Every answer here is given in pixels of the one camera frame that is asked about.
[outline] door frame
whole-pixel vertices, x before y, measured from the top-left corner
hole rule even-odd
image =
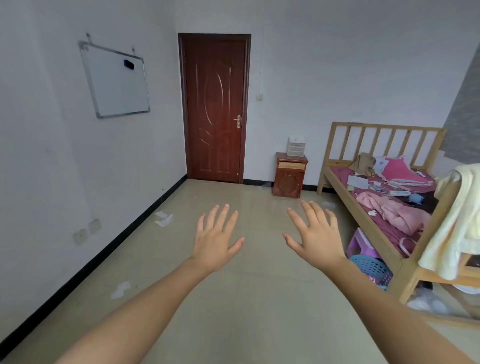
[[[190,135],[188,129],[187,90],[185,83],[185,52],[183,42],[186,39],[219,39],[219,40],[244,40],[245,41],[245,68],[243,70],[243,101],[242,101],[242,129],[240,142],[240,171],[239,183],[243,183],[243,168],[245,164],[245,141],[247,137],[247,104],[248,82],[250,78],[250,47],[251,34],[206,34],[206,33],[179,33],[180,56],[180,81],[183,108],[183,130],[185,133],[185,156],[187,160],[187,177],[192,178],[192,162],[190,157]]]

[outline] nightstand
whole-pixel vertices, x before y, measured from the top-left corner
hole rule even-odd
[[[307,163],[306,157],[289,157],[286,153],[277,153],[273,196],[300,198]]]

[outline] door lock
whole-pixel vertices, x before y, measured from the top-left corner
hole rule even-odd
[[[237,122],[237,128],[240,129],[240,127],[241,127],[241,116],[240,115],[237,116],[237,118],[234,119],[234,120]]]

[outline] electrical outlet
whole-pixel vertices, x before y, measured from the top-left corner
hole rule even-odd
[[[96,234],[102,228],[102,224],[99,219],[93,220],[88,224],[88,229],[90,230],[90,235]]]
[[[88,231],[86,229],[81,229],[73,234],[73,241],[75,245],[82,245],[88,240]]]

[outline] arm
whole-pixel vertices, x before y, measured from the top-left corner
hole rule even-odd
[[[343,252],[337,219],[313,201],[302,202],[309,226],[288,209],[302,244],[284,234],[287,245],[321,270],[353,306],[373,341],[390,364],[474,363],[462,351],[389,294],[378,288]]]
[[[109,315],[68,350],[58,363],[139,363],[165,330],[185,297],[242,248],[244,238],[228,247],[238,211],[223,228],[228,205],[225,205],[215,224],[218,209],[215,206],[210,211],[205,228],[205,214],[200,217],[189,259]]]

